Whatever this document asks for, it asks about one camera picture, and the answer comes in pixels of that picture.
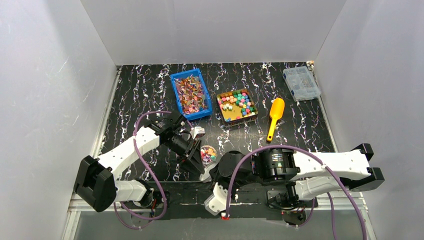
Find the metal frame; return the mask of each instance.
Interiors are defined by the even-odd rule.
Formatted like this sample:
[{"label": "metal frame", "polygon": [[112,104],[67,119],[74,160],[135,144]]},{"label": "metal frame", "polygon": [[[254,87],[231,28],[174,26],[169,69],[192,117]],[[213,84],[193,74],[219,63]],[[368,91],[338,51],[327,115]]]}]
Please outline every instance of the metal frame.
[{"label": "metal frame", "polygon": [[[107,126],[107,122],[108,122],[108,117],[111,111],[111,106],[112,106],[112,102],[114,100],[114,96],[115,96],[115,91],[118,85],[118,81],[119,81],[119,77],[121,75],[121,71],[122,71],[122,66],[120,66],[117,70],[117,74],[116,74],[116,78],[114,80],[114,84],[113,84],[113,88],[111,90],[110,96],[109,96],[109,101],[107,104],[107,107],[104,111],[103,114],[103,118],[102,118],[102,123],[100,125],[100,128],[98,130],[97,133],[97,137],[96,137],[96,142],[93,145],[92,151],[91,151],[91,155],[96,157],[99,154],[100,151],[100,147],[103,141],[103,135],[104,132],[106,130],[106,126]],[[313,73],[313,77],[316,79],[315,76],[315,72],[314,72],[314,66],[311,66],[311,71]],[[327,112],[326,109],[324,107],[323,104],[323,100],[321,98],[321,96],[318,98],[319,101],[319,105],[321,107],[321,111],[322,111],[322,115],[325,119],[325,124],[327,126],[328,129],[328,133],[330,135],[331,138],[331,143],[333,144],[334,147],[334,151],[338,152],[338,148],[336,145],[336,142],[334,140],[333,137],[333,133],[331,131],[331,127],[330,127],[330,123],[329,120],[327,118]],[[364,217],[365,220],[365,226],[366,226],[366,230],[368,233],[368,238],[370,240],[376,240],[376,235],[374,233],[370,218],[368,216],[368,207],[367,204],[365,202],[364,196],[362,194],[362,192],[350,192],[350,195],[353,197],[355,203],[358,205],[358,208],[361,210],[361,213]],[[343,191],[339,190],[339,191],[333,191],[331,192],[331,196],[333,198],[333,202],[334,202],[334,209],[335,210],[353,210],[353,206],[351,204],[351,202],[349,201],[349,199],[346,197],[346,195],[344,194]],[[318,201],[318,205],[319,207],[315,208],[315,211],[329,211],[331,210],[331,205],[330,205],[330,200],[327,196],[327,194],[322,194],[319,195],[317,197],[317,201]],[[125,211],[124,209],[121,209],[119,202],[116,203],[116,206],[119,207],[118,211]],[[75,233],[77,231],[77,227],[78,227],[78,222],[80,220],[80,215],[81,212],[83,211],[90,211],[90,212],[94,212],[93,208],[88,205],[83,199],[81,199],[78,195],[76,194],[72,194],[71,196],[71,200],[69,203],[69,208],[68,208],[68,214],[67,214],[67,219],[66,219],[66,224],[65,224],[65,228],[63,231],[63,235],[62,235],[62,240],[73,240],[75,237]],[[105,211],[114,211],[113,206],[110,206],[109,208],[107,208]],[[137,209],[138,212],[149,212],[150,210],[145,209]]]}]

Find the black marble tabletop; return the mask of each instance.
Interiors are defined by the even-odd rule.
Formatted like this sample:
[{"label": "black marble tabletop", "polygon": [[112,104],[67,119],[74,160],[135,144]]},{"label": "black marble tabletop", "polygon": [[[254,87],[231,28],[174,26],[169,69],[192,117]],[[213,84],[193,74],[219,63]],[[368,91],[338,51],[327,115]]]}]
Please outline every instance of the black marble tabletop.
[{"label": "black marble tabletop", "polygon": [[[247,154],[268,144],[269,110],[275,98],[284,99],[285,109],[272,144],[296,146],[311,152],[333,152],[319,101],[294,101],[283,80],[284,69],[305,65],[304,62],[125,65],[117,83],[100,153],[106,153],[128,139],[141,114],[176,110],[177,100],[170,75],[194,68],[201,71],[214,113],[192,123],[206,129],[202,144],[214,147],[217,159],[230,150]],[[251,98],[256,103],[258,118],[252,124],[226,128],[213,99],[217,94],[242,88],[253,94]],[[180,170],[176,163],[177,155],[166,146],[144,156],[160,181],[199,180],[198,175]],[[122,180],[135,178],[152,180],[141,161],[136,161],[121,176]]]}]

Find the blue tray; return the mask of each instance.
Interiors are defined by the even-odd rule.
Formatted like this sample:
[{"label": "blue tray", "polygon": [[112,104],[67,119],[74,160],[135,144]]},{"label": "blue tray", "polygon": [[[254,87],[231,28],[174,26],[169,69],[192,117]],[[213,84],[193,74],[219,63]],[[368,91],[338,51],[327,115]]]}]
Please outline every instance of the blue tray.
[{"label": "blue tray", "polygon": [[[206,97],[205,101],[206,101],[207,109],[204,109],[202,111],[195,112],[195,113],[192,113],[192,114],[184,114],[183,106],[181,106],[180,97],[179,97],[179,94],[178,94],[178,91],[177,91],[177,86],[175,85],[175,79],[181,79],[181,78],[185,79],[187,77],[190,77],[191,75],[193,75],[193,77],[198,77],[200,82],[201,82],[201,85],[202,85],[203,91],[204,91],[204,95]],[[212,115],[211,97],[209,96],[208,89],[206,88],[206,85],[205,85],[205,81],[203,81],[202,74],[201,74],[201,72],[198,68],[193,69],[193,70],[189,70],[189,71],[183,71],[183,72],[180,72],[180,73],[174,73],[174,74],[171,74],[170,77],[171,77],[173,92],[175,93],[175,97],[176,97],[176,104],[178,106],[178,110],[182,115],[184,115],[184,117],[187,120],[194,120],[194,119],[199,119],[199,118],[203,118],[205,116]]]}]

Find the scoop handle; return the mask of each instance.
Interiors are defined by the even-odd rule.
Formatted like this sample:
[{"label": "scoop handle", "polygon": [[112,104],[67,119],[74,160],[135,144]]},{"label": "scoop handle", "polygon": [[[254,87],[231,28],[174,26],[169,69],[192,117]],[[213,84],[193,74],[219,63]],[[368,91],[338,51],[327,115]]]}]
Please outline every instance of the scoop handle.
[{"label": "scoop handle", "polygon": [[273,118],[271,120],[271,126],[269,126],[268,136],[266,137],[266,140],[268,142],[271,142],[273,140],[274,131],[276,130],[276,125],[277,125],[277,119]]}]

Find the yellow scoop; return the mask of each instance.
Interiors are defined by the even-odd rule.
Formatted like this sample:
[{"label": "yellow scoop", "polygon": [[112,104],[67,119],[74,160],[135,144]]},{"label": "yellow scoop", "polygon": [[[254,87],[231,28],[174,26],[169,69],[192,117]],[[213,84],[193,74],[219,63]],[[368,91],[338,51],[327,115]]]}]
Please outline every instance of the yellow scoop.
[{"label": "yellow scoop", "polygon": [[273,140],[277,120],[283,117],[284,106],[285,106],[284,100],[281,98],[276,98],[274,100],[274,103],[271,106],[271,111],[269,111],[269,116],[271,117],[272,121],[271,121],[271,126],[269,126],[268,136],[266,137],[266,140],[268,142],[271,142]]}]

